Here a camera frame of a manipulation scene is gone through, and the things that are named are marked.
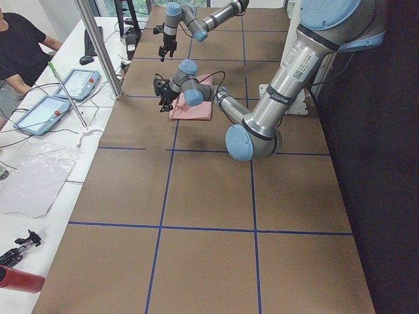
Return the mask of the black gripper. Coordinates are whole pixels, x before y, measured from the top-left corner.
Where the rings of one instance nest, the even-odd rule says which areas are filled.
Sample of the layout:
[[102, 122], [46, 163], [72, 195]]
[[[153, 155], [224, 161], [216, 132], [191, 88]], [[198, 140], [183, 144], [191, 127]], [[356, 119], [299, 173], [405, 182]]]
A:
[[173, 100], [179, 97], [180, 93], [173, 90], [169, 84], [163, 87], [163, 94], [160, 99], [159, 105], [161, 106], [160, 112], [168, 112], [173, 109]]
[[175, 51], [177, 50], [177, 35], [170, 35], [167, 33], [163, 34], [163, 43], [164, 46], [159, 46], [158, 55], [160, 57], [160, 61], [164, 62], [166, 57], [166, 51], [169, 51], [169, 55], [172, 58]]

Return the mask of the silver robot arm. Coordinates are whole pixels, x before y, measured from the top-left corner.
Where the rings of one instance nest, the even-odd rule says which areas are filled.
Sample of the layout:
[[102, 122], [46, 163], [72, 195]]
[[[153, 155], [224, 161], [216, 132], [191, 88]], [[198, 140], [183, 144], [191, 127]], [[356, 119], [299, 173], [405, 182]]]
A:
[[238, 161], [268, 157], [280, 147], [279, 125], [299, 92], [335, 52], [355, 52], [382, 44], [386, 32], [386, 1], [303, 1], [297, 38], [253, 110], [243, 107], [225, 88], [202, 84], [197, 65], [183, 60], [170, 79], [155, 77], [162, 111], [172, 110], [183, 96], [190, 106], [216, 104], [232, 122], [225, 136], [228, 153]]
[[190, 31], [192, 38], [201, 43], [208, 37], [210, 31], [233, 16], [243, 15], [248, 5], [249, 1], [231, 1], [209, 16], [199, 20], [192, 5], [180, 5], [176, 2], [168, 3], [164, 23], [153, 28], [154, 35], [163, 34], [163, 44], [158, 50], [160, 61], [164, 62], [167, 53], [172, 58], [177, 50], [177, 29], [180, 23], [183, 23]]

